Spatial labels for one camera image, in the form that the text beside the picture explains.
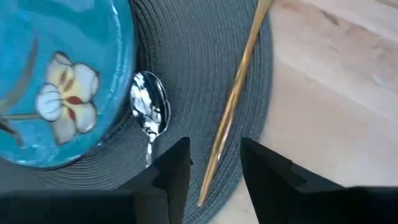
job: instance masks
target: silver spoon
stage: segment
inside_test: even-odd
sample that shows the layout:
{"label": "silver spoon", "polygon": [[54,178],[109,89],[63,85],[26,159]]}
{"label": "silver spoon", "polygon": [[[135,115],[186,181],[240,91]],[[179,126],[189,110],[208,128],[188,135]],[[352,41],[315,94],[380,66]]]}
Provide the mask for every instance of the silver spoon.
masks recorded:
{"label": "silver spoon", "polygon": [[130,106],[142,131],[149,136],[146,152],[148,167],[152,164],[153,143],[170,123],[170,105],[160,80],[151,72],[134,75],[130,89]]}

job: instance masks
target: round placemat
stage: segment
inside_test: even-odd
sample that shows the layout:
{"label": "round placemat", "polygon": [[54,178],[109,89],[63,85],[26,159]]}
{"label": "round placemat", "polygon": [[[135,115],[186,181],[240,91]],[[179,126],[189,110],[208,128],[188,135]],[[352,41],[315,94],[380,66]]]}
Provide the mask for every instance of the round placemat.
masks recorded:
{"label": "round placemat", "polygon": [[[197,207],[201,182],[218,123],[246,44],[256,0],[134,0],[137,70],[164,83],[172,110],[169,130],[158,139],[162,153],[181,137],[191,139],[192,173],[185,223],[208,223],[242,178],[241,137],[258,138],[272,83],[269,20],[262,26],[226,150],[206,204]],[[42,171],[0,161],[0,191],[16,189],[115,189],[145,167],[147,137],[126,103],[116,125],[85,157]]]}

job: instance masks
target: white flower design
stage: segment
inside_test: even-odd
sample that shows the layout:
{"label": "white flower design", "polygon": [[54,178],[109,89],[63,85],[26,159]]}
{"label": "white flower design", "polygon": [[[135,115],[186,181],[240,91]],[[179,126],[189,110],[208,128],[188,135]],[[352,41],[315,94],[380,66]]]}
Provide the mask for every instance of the white flower design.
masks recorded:
{"label": "white flower design", "polygon": [[43,119],[52,123],[58,145],[95,127],[96,110],[91,101],[98,85],[98,73],[89,66],[72,64],[61,52],[54,54],[35,107]]}

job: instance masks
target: light wood surface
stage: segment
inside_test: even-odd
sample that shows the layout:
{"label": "light wood surface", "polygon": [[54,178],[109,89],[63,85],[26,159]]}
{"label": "light wood surface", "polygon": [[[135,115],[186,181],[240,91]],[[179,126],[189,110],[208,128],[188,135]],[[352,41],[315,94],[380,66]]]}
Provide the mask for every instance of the light wood surface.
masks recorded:
{"label": "light wood surface", "polygon": [[[261,143],[344,186],[398,185],[398,0],[276,0]],[[212,224],[258,223],[242,181]]]}

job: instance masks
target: spoon handle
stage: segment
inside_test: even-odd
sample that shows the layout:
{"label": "spoon handle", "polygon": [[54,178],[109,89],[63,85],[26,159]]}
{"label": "spoon handle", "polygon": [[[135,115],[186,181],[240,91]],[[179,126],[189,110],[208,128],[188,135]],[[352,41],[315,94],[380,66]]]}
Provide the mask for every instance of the spoon handle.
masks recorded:
{"label": "spoon handle", "polygon": [[154,147],[154,142],[156,139],[157,135],[156,134],[150,134],[149,135],[149,142],[148,142],[148,146],[147,146],[147,153],[145,154],[145,159],[147,161],[147,164],[145,166],[149,167],[152,164],[152,158],[153,158],[153,147]]}
{"label": "spoon handle", "polygon": [[152,164],[152,146],[153,146],[153,142],[149,141],[148,146],[147,146],[147,153],[145,155],[145,159],[147,161],[145,168],[149,167]]}
{"label": "spoon handle", "polygon": [[216,172],[218,160],[220,159],[221,153],[223,152],[226,138],[228,137],[229,128],[236,111],[236,107],[241,96],[244,81],[246,79],[246,72],[250,63],[250,58],[253,52],[254,45],[256,44],[257,36],[261,28],[261,24],[269,10],[273,0],[259,0],[257,4],[256,13],[254,15],[252,27],[250,30],[248,42],[244,49],[242,61],[236,72],[236,78],[234,81],[233,89],[229,94],[228,102],[225,106],[223,117],[220,125],[218,126],[216,139],[214,141],[213,148],[211,150],[210,159],[207,165],[206,174],[203,179],[203,184],[200,190],[200,196],[198,206],[200,207],[206,200],[208,190],[210,188],[211,181]]}

